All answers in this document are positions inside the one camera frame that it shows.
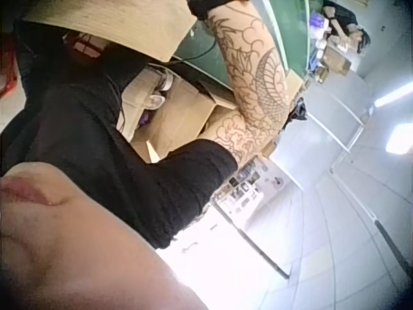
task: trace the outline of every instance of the red object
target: red object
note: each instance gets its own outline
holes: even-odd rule
[[[15,50],[11,36],[3,36],[1,49],[1,75],[6,77],[6,84],[0,91],[0,98],[16,88],[17,74],[15,71]]]

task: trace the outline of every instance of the black pants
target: black pants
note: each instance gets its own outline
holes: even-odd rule
[[[144,69],[148,56],[113,45],[105,49],[93,66],[84,67],[68,55],[63,42],[67,30],[27,21],[16,21],[14,30],[17,64],[27,97],[25,108],[41,109],[48,88],[70,85],[98,97],[101,104],[90,108],[116,125],[121,94]]]

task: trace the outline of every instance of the person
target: person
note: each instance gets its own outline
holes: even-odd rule
[[[239,109],[150,165],[116,129],[121,93],[148,57],[110,46],[82,67],[70,60],[64,30],[15,24],[26,104],[0,135],[1,276],[10,302],[205,308],[153,248],[167,247],[289,113],[270,32],[252,3],[222,2],[207,17]]]
[[[324,0],[324,14],[330,20],[332,36],[338,37],[343,48],[348,47],[363,54],[371,44],[368,33],[359,26],[356,15],[349,9],[329,0]]]

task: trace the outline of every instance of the hand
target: hand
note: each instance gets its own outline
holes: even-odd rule
[[[348,50],[349,46],[351,45],[351,39],[347,36],[340,36],[340,40],[339,40],[338,45],[343,50]]]
[[[333,18],[336,15],[336,8],[333,6],[325,6],[323,9],[328,18]]]

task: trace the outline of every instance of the ceiling light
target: ceiling light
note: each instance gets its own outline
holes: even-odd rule
[[[410,82],[409,84],[396,89],[395,91],[387,94],[386,96],[377,99],[376,102],[374,102],[374,105],[377,108],[382,107],[383,105],[386,105],[387,103],[393,102],[403,96],[406,96],[411,92],[413,92],[413,82]]]
[[[397,125],[387,143],[386,151],[397,155],[406,154],[413,147],[413,123]]]

